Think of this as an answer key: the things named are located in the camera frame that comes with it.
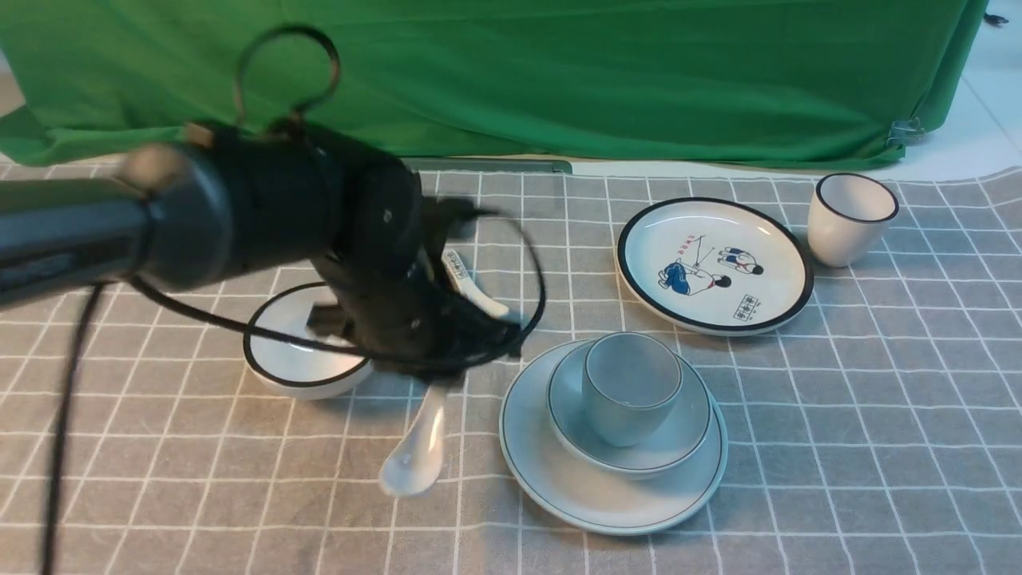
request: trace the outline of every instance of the tableware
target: tableware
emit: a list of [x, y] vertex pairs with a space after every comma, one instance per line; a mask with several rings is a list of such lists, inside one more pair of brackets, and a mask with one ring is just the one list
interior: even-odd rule
[[629, 447], [649, 437], [675, 408], [682, 389], [678, 357], [659, 341], [618, 332], [587, 347], [582, 402], [603, 441]]
[[[249, 325], [332, 345], [347, 345], [333, 336], [317, 338], [306, 328], [313, 305], [324, 303], [336, 303], [326, 283], [297, 285], [260, 306]], [[295, 399], [335, 397], [351, 391], [372, 374], [370, 363], [364, 357], [325, 353], [247, 334], [242, 339], [242, 350], [248, 366], [268, 388]]]
[[412, 427], [380, 467], [378, 483], [387, 495], [417, 495], [436, 483], [444, 469], [447, 396], [446, 385], [426, 388]]
[[860, 174], [831, 174], [817, 182], [809, 202], [809, 250], [821, 262], [845, 267], [863, 256], [897, 215], [884, 184]]
[[[457, 289], [466, 299], [490, 315], [507, 317], [507, 306], [495, 302], [472, 281], [461, 256], [451, 248], [440, 257]], [[444, 422], [449, 385], [433, 383], [426, 389], [415, 421], [380, 467], [380, 489], [393, 497], [418, 495], [436, 483], [444, 469]]]
[[791, 232], [724, 199], [681, 197], [639, 211], [618, 237], [616, 260], [641, 302], [711, 336], [777, 329], [812, 293], [812, 269]]
[[630, 481], [570, 457], [547, 415], [551, 372], [570, 342], [536, 358], [511, 384], [501, 406], [501, 450], [522, 490], [562, 521], [596, 533], [644, 535], [695, 515], [713, 495], [728, 462], [728, 432], [713, 401], [703, 445], [681, 465], [646, 481]]
[[582, 371], [587, 342], [557, 365], [547, 389], [547, 409], [554, 434], [576, 458], [630, 479], [647, 479], [663, 473], [699, 449], [713, 419], [702, 378], [681, 357], [685, 384], [673, 410], [655, 432], [633, 447], [615, 447], [601, 440], [590, 427], [582, 402]]

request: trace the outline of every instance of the black rim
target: black rim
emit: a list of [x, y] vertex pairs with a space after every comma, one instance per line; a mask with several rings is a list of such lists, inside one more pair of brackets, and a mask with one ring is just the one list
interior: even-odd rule
[[[551, 353], [552, 351], [554, 351], [556, 349], [559, 349], [559, 348], [562, 348], [564, 346], [570, 346], [574, 342], [568, 342], [566, 344], [561, 344], [561, 345], [559, 345], [559, 346], [557, 346], [555, 348], [551, 348], [551, 349], [547, 350], [546, 352], [544, 352], [543, 355]], [[543, 355], [540, 355], [536, 360], [533, 360], [532, 364], [535, 364], [538, 360], [540, 360], [540, 357], [543, 357]], [[531, 367], [531, 364], [529, 366], [526, 366], [525, 370], [528, 370], [530, 367]], [[505, 419], [507, 417], [507, 406], [508, 406], [508, 403], [510, 403], [509, 399], [511, 398], [511, 393], [514, 391], [515, 385], [518, 384], [518, 381], [521, 379], [522, 375], [525, 373], [525, 370], [523, 370], [520, 374], [518, 374], [518, 377], [515, 378], [514, 382], [511, 383], [511, 387], [508, 388], [507, 394], [504, 396], [504, 404], [501, 406], [501, 422], [502, 422], [500, 424], [500, 433], [501, 434], [504, 434], [503, 422], [505, 421]], [[596, 525], [598, 527], [602, 527], [602, 528], [605, 528], [605, 529], [610, 530], [610, 531], [618, 531], [618, 532], [620, 532], [620, 531], [635, 531], [637, 529], [648, 529], [650, 527], [655, 527], [655, 526], [658, 526], [658, 525], [671, 525], [672, 524], [671, 522], [673, 522], [677, 518], [682, 517], [685, 514], [689, 513], [689, 511], [694, 506], [696, 506], [697, 504], [699, 504], [699, 501], [701, 501], [702, 498], [706, 495], [706, 492], [709, 491], [710, 488], [712, 488], [714, 486], [714, 484], [717, 487], [721, 486], [719, 484], [723, 482], [723, 478], [722, 478], [721, 482], [718, 482], [716, 478], [717, 478], [717, 475], [722, 475], [721, 462], [724, 460], [724, 453], [725, 453], [725, 450], [728, 447], [728, 443], [726, 441], [724, 441], [725, 434], [727, 433], [727, 429], [725, 428], [725, 424], [724, 424], [723, 418], [715, 418], [715, 419], [716, 419], [716, 429], [717, 429], [717, 431], [721, 434], [721, 438], [719, 438], [719, 445], [717, 445], [716, 470], [714, 470], [714, 472], [713, 472], [713, 479], [710, 481], [709, 485], [707, 485], [706, 489], [703, 489], [702, 493], [699, 494], [699, 497], [696, 498], [695, 504], [693, 504], [692, 506], [689, 506], [688, 508], [686, 508], [685, 511], [679, 512], [679, 513], [672, 515], [671, 517], [669, 517], [667, 519], [664, 519], [664, 520], [661, 520], [661, 521], [657, 521], [655, 523], [647, 523], [645, 525], [639, 525], [639, 526], [635, 526], [635, 527], [624, 527], [624, 528], [614, 527], [612, 525], [605, 525], [605, 524], [602, 524], [602, 523], [596, 523], [594, 521], [588, 521], [588, 520], [579, 519], [578, 517], [575, 517], [574, 515], [569, 514], [568, 512], [566, 512], [566, 511], [562, 510], [561, 508], [555, 506], [554, 504], [550, 502], [549, 499], [547, 499], [543, 495], [540, 495], [540, 493], [531, 485], [529, 485], [529, 483], [527, 481], [525, 481], [525, 479], [521, 475], [521, 472], [518, 471], [518, 466], [517, 466], [517, 464], [515, 464], [514, 458], [511, 457], [511, 450], [507, 449], [506, 447], [504, 447], [503, 449], [505, 449], [505, 454], [507, 456], [507, 459], [508, 459], [508, 465], [510, 466], [510, 468], [512, 470], [512, 473], [515, 475], [515, 478], [518, 480], [519, 483], [522, 483], [522, 484], [524, 484], [525, 486], [528, 487], [527, 492], [528, 492], [528, 494], [530, 496], [535, 495], [537, 498], [542, 499], [543, 502], [546, 504], [547, 506], [550, 506], [551, 508], [557, 510], [559, 513], [561, 513], [561, 514], [563, 514], [565, 516], [568, 516], [570, 518], [574, 518], [575, 521], [578, 521], [578, 522], [582, 522], [582, 523], [586, 523], [588, 525]], [[705, 505], [706, 505], [706, 501], [703, 501], [702, 506], [705, 506]]]
[[[830, 203], [827, 202], [826, 199], [824, 199], [824, 193], [823, 193], [824, 182], [826, 182], [830, 178], [833, 178], [834, 176], [848, 176], [848, 177], [852, 177], [852, 178], [858, 178], [858, 179], [862, 179], [862, 180], [867, 180], [867, 181], [870, 181], [870, 182], [873, 182], [873, 183], [877, 184], [878, 186], [882, 187], [883, 190], [886, 191], [888, 195], [891, 196], [891, 201], [894, 202], [894, 210], [891, 211], [889, 215], [886, 215], [884, 218], [880, 218], [879, 220], [861, 220], [858, 218], [853, 218], [853, 217], [851, 217], [851, 215], [849, 215], [847, 213], [842, 213], [841, 211], [838, 211], [837, 209], [834, 208], [833, 205], [831, 205]], [[877, 180], [874, 180], [873, 178], [871, 178], [869, 176], [864, 176], [862, 174], [852, 174], [850, 172], [839, 172], [837, 174], [829, 174], [829, 175], [824, 176], [823, 178], [821, 178], [821, 180], [819, 182], [817, 182], [817, 198], [820, 199], [820, 202], [823, 203], [824, 207], [827, 207], [827, 209], [831, 213], [834, 213], [835, 215], [837, 215], [839, 218], [843, 218], [843, 219], [851, 221], [851, 222], [858, 222], [861, 224], [876, 224], [876, 223], [880, 223], [880, 222], [886, 222], [888, 220], [893, 220], [894, 217], [897, 215], [898, 210], [901, 208], [901, 203], [898, 202], [897, 196], [894, 195], [894, 192], [891, 191], [891, 189], [889, 187], [887, 187], [884, 184], [878, 182]]]
[[[557, 366], [554, 367], [554, 371], [551, 372], [551, 374], [550, 374], [550, 385], [547, 386], [547, 408], [550, 410], [550, 417], [554, 419], [554, 425], [557, 426], [557, 431], [564, 437], [564, 439], [568, 440], [568, 443], [570, 443], [571, 445], [573, 445], [574, 448], [577, 449], [578, 451], [580, 451], [583, 453], [586, 453], [590, 458], [593, 458], [585, 449], [583, 449], [577, 443], [575, 443], [574, 441], [572, 441], [571, 437], [568, 436], [568, 434], [564, 433], [564, 429], [563, 429], [563, 427], [561, 427], [562, 424], [557, 419], [557, 413], [554, 411], [554, 398], [553, 398], [553, 393], [554, 393], [554, 385], [553, 385], [554, 384], [554, 377], [557, 376], [557, 372], [560, 371], [561, 366], [564, 365], [564, 363], [567, 361], [567, 358], [572, 353], [574, 353], [576, 351], [578, 351], [577, 348], [569, 351], [567, 353], [567, 355], [565, 355], [564, 357], [562, 357], [561, 361], [557, 363]], [[684, 360], [682, 360], [682, 357], [680, 355], [678, 355], [677, 353], [675, 353], [675, 352], [670, 352], [670, 353], [676, 358], [678, 358], [679, 363], [685, 363], [685, 366], [688, 366], [689, 371], [692, 372], [695, 375], [696, 381], [698, 381], [699, 385], [702, 387], [703, 394], [704, 394], [704, 396], [706, 398], [706, 411], [709, 412], [709, 414], [708, 414], [708, 417], [706, 418], [706, 425], [703, 427], [702, 437], [699, 438], [699, 442], [696, 444], [695, 447], [693, 447], [692, 449], [689, 449], [689, 451], [687, 453], [685, 453], [681, 458], [675, 460], [673, 462], [668, 462], [666, 464], [661, 464], [661, 465], [653, 467], [653, 468], [622, 468], [621, 466], [615, 466], [614, 464], [608, 464], [607, 462], [603, 462], [603, 461], [597, 460], [597, 461], [600, 462], [601, 465], [607, 466], [608, 468], [619, 470], [619, 471], [622, 471], [622, 472], [625, 472], [625, 473], [655, 473], [655, 472], [660, 471], [660, 470], [666, 470], [666, 469], [669, 469], [669, 468], [671, 468], [673, 466], [681, 465], [682, 462], [684, 462], [685, 460], [688, 460], [691, 456], [693, 456], [696, 452], [697, 449], [699, 449], [700, 447], [702, 447], [703, 443], [706, 442], [706, 434], [709, 433], [709, 424], [713, 420], [713, 405], [710, 403], [710, 400], [709, 400], [709, 390], [706, 388], [706, 383], [702, 381], [702, 376], [700, 376], [699, 374], [697, 374], [696, 371], [693, 370], [691, 366], [689, 366], [688, 362], [685, 362]]]
[[[285, 290], [284, 292], [281, 292], [280, 294], [277, 294], [276, 296], [274, 296], [274, 297], [270, 298], [269, 300], [267, 300], [267, 302], [265, 304], [261, 305], [259, 307], [259, 309], [256, 310], [256, 314], [252, 315], [251, 320], [248, 321], [248, 326], [249, 327], [254, 327], [256, 326], [256, 322], [258, 322], [259, 319], [262, 318], [263, 314], [266, 313], [266, 309], [268, 307], [270, 307], [271, 305], [273, 305], [274, 303], [276, 303], [281, 298], [283, 298], [285, 296], [289, 296], [289, 295], [291, 295], [291, 294], [293, 294], [295, 292], [300, 292], [301, 290], [312, 290], [312, 289], [314, 289], [314, 287], [323, 287], [325, 285], [326, 285], [325, 281], [313, 281], [312, 283], [304, 283], [301, 285], [296, 285], [294, 287], [291, 287], [290, 290]], [[288, 388], [303, 388], [303, 389], [305, 389], [305, 388], [317, 388], [317, 387], [320, 387], [320, 386], [325, 386], [327, 384], [332, 384], [332, 383], [337, 382], [339, 380], [343, 380], [344, 378], [351, 376], [352, 374], [358, 372], [359, 370], [362, 370], [363, 368], [366, 367], [367, 364], [369, 364], [368, 360], [363, 358], [362, 362], [358, 363], [351, 370], [349, 370], [346, 372], [343, 372], [340, 375], [334, 376], [332, 378], [327, 378], [326, 380], [320, 380], [318, 382], [294, 382], [294, 381], [291, 381], [291, 380], [283, 380], [283, 379], [278, 378], [277, 376], [274, 376], [273, 374], [267, 372], [266, 370], [264, 370], [263, 366], [260, 365], [259, 361], [257, 361], [256, 356], [252, 354], [251, 343], [252, 343], [251, 335], [250, 334], [245, 334], [244, 338], [242, 339], [241, 348], [244, 350], [245, 362], [248, 363], [248, 366], [251, 367], [252, 371], [254, 371], [260, 376], [266, 378], [267, 380], [270, 380], [271, 382], [273, 382], [275, 384], [280, 384], [280, 385], [282, 385], [284, 387], [288, 387]]]
[[[632, 275], [632, 270], [629, 268], [628, 261], [625, 261], [624, 259], [624, 247], [628, 244], [629, 235], [632, 233], [632, 228], [636, 226], [639, 220], [643, 219], [643, 217], [645, 217], [647, 213], [649, 213], [654, 209], [658, 209], [660, 207], [663, 207], [664, 205], [669, 205], [671, 203], [684, 203], [687, 201], [706, 201], [709, 203], [723, 203], [725, 205], [730, 205], [732, 207], [748, 211], [750, 213], [755, 214], [758, 218], [762, 218], [766, 222], [770, 222], [771, 225], [780, 230], [781, 233], [783, 233], [784, 236], [788, 238], [788, 241], [790, 241], [791, 244], [795, 247], [795, 251], [798, 253], [798, 257], [802, 260], [802, 271], [805, 274], [805, 282], [802, 285], [802, 293], [799, 294], [798, 300], [796, 300], [795, 303], [790, 308], [788, 308], [788, 312], [782, 314], [781, 316], [773, 320], [768, 320], [766, 322], [760, 322], [759, 324], [753, 324], [751, 326], [718, 326], [715, 324], [706, 324], [704, 322], [699, 322], [697, 320], [686, 318], [673, 310], [667, 309], [659, 302], [654, 300], [652, 297], [650, 297], [650, 295], [647, 294], [642, 289], [642, 287], [639, 286], [639, 282], [636, 281], [635, 277]], [[667, 318], [673, 320], [675, 322], [679, 322], [687, 326], [702, 328], [705, 330], [712, 330], [714, 332], [726, 332], [732, 334], [769, 330], [773, 327], [780, 326], [788, 322], [789, 320], [794, 318], [795, 315], [802, 312], [802, 308], [805, 307], [806, 303], [808, 303], [809, 296], [812, 295], [812, 284], [815, 281], [812, 274], [812, 267], [809, 265], [809, 259], [805, 255], [805, 250], [802, 249], [802, 246], [798, 243], [798, 239], [796, 239], [795, 236], [792, 235], [790, 231], [788, 231], [788, 228], [784, 227], [783, 225], [781, 225], [780, 222], [768, 215], [766, 213], [763, 213], [762, 211], [758, 211], [756, 209], [753, 209], [752, 207], [747, 207], [745, 205], [742, 205], [741, 203], [735, 203], [734, 201], [728, 201], [727, 199], [717, 199], [715, 197], [678, 197], [676, 199], [667, 199], [664, 201], [659, 201], [657, 203], [654, 203], [644, 208], [642, 211], [639, 211], [638, 213], [633, 215], [633, 218], [629, 220], [629, 223], [624, 226], [624, 229], [621, 230], [620, 236], [618, 236], [617, 268], [621, 270], [621, 275], [624, 276], [624, 280], [628, 281], [629, 285], [632, 287], [632, 290], [646, 304], [651, 306], [653, 309], [659, 312], [663, 316], [666, 316]]]

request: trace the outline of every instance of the cartoon figure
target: cartoon figure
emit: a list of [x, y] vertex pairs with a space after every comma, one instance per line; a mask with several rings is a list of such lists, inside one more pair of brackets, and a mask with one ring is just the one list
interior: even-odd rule
[[660, 270], [659, 283], [664, 290], [669, 287], [670, 290], [683, 296], [695, 296], [709, 290], [714, 285], [718, 287], [730, 286], [731, 278], [727, 275], [716, 275], [704, 269], [683, 263], [679, 257]]
[[756, 263], [756, 258], [745, 249], [725, 247], [717, 254], [721, 256], [716, 260], [722, 265], [735, 268], [742, 273], [751, 273], [753, 275], [762, 275], [763, 273], [763, 266]]

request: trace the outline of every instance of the white bowl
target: white bowl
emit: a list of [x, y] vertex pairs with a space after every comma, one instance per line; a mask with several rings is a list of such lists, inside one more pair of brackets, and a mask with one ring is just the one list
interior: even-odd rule
[[[249, 325], [316, 339], [306, 328], [314, 304], [335, 303], [323, 282], [298, 285], [274, 296], [252, 316]], [[345, 345], [339, 338], [325, 342]], [[368, 360], [312, 350], [300, 346], [245, 335], [245, 361], [271, 390], [303, 400], [326, 399], [346, 393], [372, 374]]]

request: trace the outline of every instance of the white floor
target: white floor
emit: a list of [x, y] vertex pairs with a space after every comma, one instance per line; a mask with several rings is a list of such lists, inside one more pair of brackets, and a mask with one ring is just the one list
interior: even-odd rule
[[[980, 28], [943, 127], [910, 147], [901, 161], [873, 171], [874, 176], [900, 181], [956, 180], [1022, 165], [1022, 0], [990, 0], [988, 11], [1011, 21], [1001, 29]], [[0, 54], [0, 114], [22, 101]], [[734, 178], [764, 174], [688, 161], [577, 160], [572, 161], [572, 167], [575, 174], [594, 176]]]

